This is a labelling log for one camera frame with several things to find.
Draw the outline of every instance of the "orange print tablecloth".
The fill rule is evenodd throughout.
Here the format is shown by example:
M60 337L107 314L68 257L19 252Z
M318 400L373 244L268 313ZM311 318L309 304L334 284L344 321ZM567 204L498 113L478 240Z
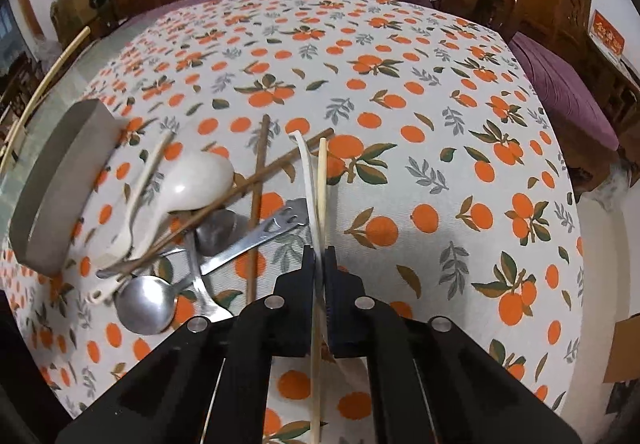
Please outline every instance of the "orange print tablecloth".
M127 332L113 306L82 301L92 259L120 227L125 197L160 132L175 132L136 217L140 239L164 174L189 150L255 166L287 133L333 127L329 241L367 293L403 316L446 315L559 410L577 355L582 247L572 188L539 99L506 44L455 16L392 0L222 0L166 14L91 82L125 132L73 233L59 277L4 251L4 288L44 377L77 416L167 335ZM262 217L304 195L299 163L265 183ZM231 205L247 215L250 198ZM258 296L298 268L308 229L260 248ZM180 261L157 270L174 281ZM212 275L244 307L244 260ZM174 327L197 305L180 297ZM325 361L326 442L372 442L370 398ZM274 361L264 431L303 442L308 361Z

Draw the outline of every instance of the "silver rivet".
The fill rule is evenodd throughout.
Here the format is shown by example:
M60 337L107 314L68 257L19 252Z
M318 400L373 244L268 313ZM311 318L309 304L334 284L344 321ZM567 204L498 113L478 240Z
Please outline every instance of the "silver rivet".
M198 332L202 332L205 328L207 328L208 324L209 322L207 321L207 318L203 318L202 316L197 316L195 318L189 319L189 322L187 323L187 328L194 334L197 334Z
M376 306L376 302L373 301L369 296L360 296L355 300L355 305L360 310L371 310L374 306Z
M451 321L449 318L438 316L431 320L431 327L438 332L449 332L451 329Z
M284 307L284 298L282 296L269 296L264 300L264 306L268 309L276 310Z

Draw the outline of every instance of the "white spoon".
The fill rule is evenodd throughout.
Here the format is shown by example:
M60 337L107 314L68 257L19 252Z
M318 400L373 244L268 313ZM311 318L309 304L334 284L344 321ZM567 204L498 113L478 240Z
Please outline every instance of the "white spoon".
M172 211L200 209L223 196L232 186L234 168L223 156L196 151L185 153L167 173L156 198L156 210L147 222L145 237L131 254L132 260L142 257L151 247L158 227ZM107 301L129 276L115 275L101 280L87 296L87 301L100 304Z
M129 202L127 202L124 219L122 220L122 228L118 233L118 236L116 236L116 238L111 242L111 245L108 246L107 249L105 249L104 252L92 262L95 267L101 269L111 267L111 265L119 262L127 255L127 252L129 252L133 243L133 237L131 236L131 220L133 219L133 213L136 210L136 205L138 205L138 200L140 199L142 192L145 190L146 181L149 180L149 176L151 176L156 165L158 165L158 160L162 156L162 150L164 150L164 146L172 136L173 132L171 130L165 130L160 136L158 144L156 144L156 147L148 156L142 173L136 181L136 186L133 188L129 196Z

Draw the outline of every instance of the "floral tablecloth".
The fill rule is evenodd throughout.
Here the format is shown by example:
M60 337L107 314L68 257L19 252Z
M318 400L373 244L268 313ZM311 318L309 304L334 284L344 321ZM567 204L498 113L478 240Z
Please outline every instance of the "floral tablecloth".
M92 259L118 232L131 186L163 129L175 131L134 227L140 239L164 174L181 154L229 157L250 175L263 113L268 160L305 136L329 142L329 241L367 293L403 316L446 315L559 410L580 336L582 246L562 154L539 99L494 32L392 0L222 0L160 18L82 98L122 120L121 144L48 279L5 242L4 289L42 374L69 413L84 408L173 329L132 334L112 305L82 301ZM300 164L264 185L261 217L304 195ZM231 205L247 215L250 198ZM258 296L298 268L308 229L260 248ZM186 273L162 260L159 275ZM242 257L213 274L217 299L244 307ZM173 327L197 311L178 300ZM369 393L325 356L325 442L373 441ZM307 360L274 361L264 433L308 438Z

